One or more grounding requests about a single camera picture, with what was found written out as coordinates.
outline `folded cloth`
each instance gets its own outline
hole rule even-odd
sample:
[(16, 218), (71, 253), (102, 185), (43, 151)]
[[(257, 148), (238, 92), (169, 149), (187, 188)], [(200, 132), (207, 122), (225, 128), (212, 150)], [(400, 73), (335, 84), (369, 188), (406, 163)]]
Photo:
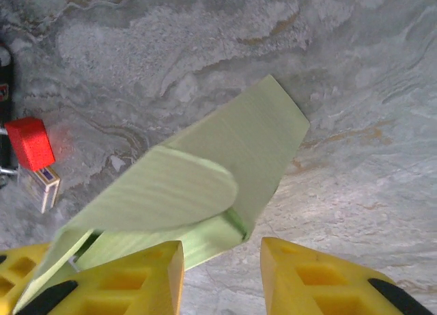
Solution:
[(180, 240), (189, 269), (244, 242), (308, 128), (267, 76), (151, 148), (58, 231), (14, 312), (72, 256), (84, 270)]

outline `white box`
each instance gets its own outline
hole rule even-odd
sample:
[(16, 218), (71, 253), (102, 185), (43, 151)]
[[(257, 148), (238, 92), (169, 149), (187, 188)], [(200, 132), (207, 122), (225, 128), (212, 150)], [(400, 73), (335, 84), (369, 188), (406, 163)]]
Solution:
[(21, 166), (18, 168), (18, 187), (27, 192), (41, 213), (50, 210), (55, 204), (61, 178), (51, 167), (33, 172)]

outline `red label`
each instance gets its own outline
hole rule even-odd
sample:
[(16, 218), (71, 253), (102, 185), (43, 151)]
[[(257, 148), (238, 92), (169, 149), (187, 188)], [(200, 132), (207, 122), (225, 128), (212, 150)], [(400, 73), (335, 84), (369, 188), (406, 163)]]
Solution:
[(7, 84), (0, 84), (0, 102), (6, 101), (9, 98), (9, 86)]

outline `red block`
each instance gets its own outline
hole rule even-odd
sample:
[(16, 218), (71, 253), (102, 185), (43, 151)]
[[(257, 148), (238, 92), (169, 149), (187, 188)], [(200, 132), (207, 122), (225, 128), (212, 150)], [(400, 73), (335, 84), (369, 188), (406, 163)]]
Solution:
[(42, 120), (26, 117), (6, 123), (5, 128), (18, 162), (24, 168), (35, 171), (55, 162)]

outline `marble surface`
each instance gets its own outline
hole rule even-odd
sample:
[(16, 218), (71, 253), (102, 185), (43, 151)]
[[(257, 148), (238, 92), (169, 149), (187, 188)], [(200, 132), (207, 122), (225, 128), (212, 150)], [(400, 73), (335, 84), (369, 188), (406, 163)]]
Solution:
[(263, 236), (373, 267), (437, 312), (437, 0), (0, 0), (16, 116), (63, 182), (0, 191), (0, 248), (53, 232), (150, 146), (273, 74), (311, 121), (250, 241), (186, 273), (182, 314), (265, 314)]

